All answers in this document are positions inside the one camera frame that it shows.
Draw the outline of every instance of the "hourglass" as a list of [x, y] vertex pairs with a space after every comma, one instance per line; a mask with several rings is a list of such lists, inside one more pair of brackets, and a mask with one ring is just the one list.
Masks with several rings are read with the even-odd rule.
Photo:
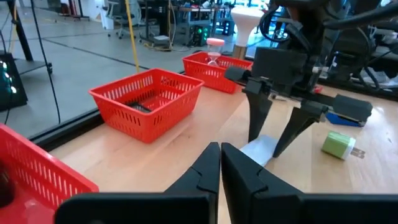
[[207, 38], [207, 55], [209, 56], [210, 61], [207, 63], [208, 65], [218, 66], [216, 60], [219, 56], [221, 56], [221, 50], [224, 46], [224, 40], [217, 38]]

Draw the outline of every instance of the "chair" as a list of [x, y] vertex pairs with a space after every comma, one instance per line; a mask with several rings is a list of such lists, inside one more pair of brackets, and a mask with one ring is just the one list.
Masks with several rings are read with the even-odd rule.
[[127, 16], [126, 3], [124, 2], [125, 0], [116, 1], [108, 1], [106, 17], [112, 19], [120, 25], [120, 28], [116, 31], [116, 35], [118, 35], [119, 39], [122, 39], [124, 34], [130, 34], [129, 18]]

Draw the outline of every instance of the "yellow cable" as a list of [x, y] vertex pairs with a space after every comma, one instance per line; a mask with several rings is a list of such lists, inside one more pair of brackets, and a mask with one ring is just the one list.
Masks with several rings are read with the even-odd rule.
[[169, 5], [167, 6], [168, 10], [167, 10], [167, 25], [168, 25], [168, 33], [169, 33], [169, 47], [168, 48], [161, 48], [161, 47], [152, 47], [147, 43], [144, 43], [144, 47], [147, 47], [149, 49], [154, 49], [154, 50], [159, 50], [159, 51], [166, 51], [169, 52], [173, 49], [173, 41], [174, 41], [174, 35], [173, 35], [173, 40], [171, 39], [171, 30], [172, 30], [172, 24], [171, 24], [171, 10], [174, 10], [173, 5], [171, 0], [169, 0]]
[[[14, 21], [17, 21], [17, 6], [16, 6], [16, 2], [14, 1]], [[15, 35], [17, 33], [17, 25], [15, 24], [11, 24], [13, 26], [12, 28], [12, 35], [11, 35], [11, 46], [10, 46], [10, 53], [12, 53], [14, 51], [14, 43], [15, 43]]]
[[132, 22], [131, 22], [131, 14], [130, 14], [130, 4], [129, 0], [124, 1], [126, 3], [126, 10], [127, 10], [127, 18], [129, 21], [129, 30], [130, 30], [130, 40], [131, 40], [131, 46], [132, 46], [132, 54], [134, 56], [134, 61], [136, 63], [136, 69], [137, 73], [139, 73], [139, 64], [138, 64], [138, 58], [137, 58], [137, 50], [136, 50], [136, 43], [134, 41], [134, 31], [132, 30]]

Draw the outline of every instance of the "red plastic basket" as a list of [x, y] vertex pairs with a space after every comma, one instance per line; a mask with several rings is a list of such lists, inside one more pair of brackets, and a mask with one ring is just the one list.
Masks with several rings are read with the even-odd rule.
[[198, 52], [182, 59], [184, 63], [185, 74], [203, 80], [205, 86], [226, 93], [234, 93], [236, 84], [231, 80], [224, 78], [224, 73], [228, 67], [235, 66], [248, 68], [252, 62], [236, 58], [220, 56], [216, 60], [219, 67], [208, 65], [210, 61], [207, 52]]
[[150, 143], [192, 112], [202, 85], [201, 80], [155, 68], [90, 94], [106, 124]]
[[98, 192], [94, 183], [3, 124], [0, 161], [15, 185], [14, 200], [0, 208], [0, 223], [50, 224], [64, 200]]

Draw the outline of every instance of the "robotic arm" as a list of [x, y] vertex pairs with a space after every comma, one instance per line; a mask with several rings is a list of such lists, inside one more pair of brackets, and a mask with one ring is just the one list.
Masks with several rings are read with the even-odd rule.
[[[326, 113], [334, 113], [364, 125], [371, 115], [372, 105], [347, 96], [330, 97], [314, 94], [322, 72], [329, 71], [328, 58], [339, 29], [352, 29], [398, 15], [398, 4], [377, 8], [346, 18], [350, 9], [344, 0], [275, 0], [276, 6], [288, 9], [296, 22], [287, 26], [290, 38], [278, 49], [258, 47], [252, 70], [231, 67], [225, 77], [244, 85], [250, 107], [249, 141], [256, 139], [272, 106], [271, 93], [301, 102], [294, 108], [290, 120], [274, 151], [278, 157], [284, 149], [314, 122], [324, 120]], [[265, 13], [260, 28], [272, 17]]]

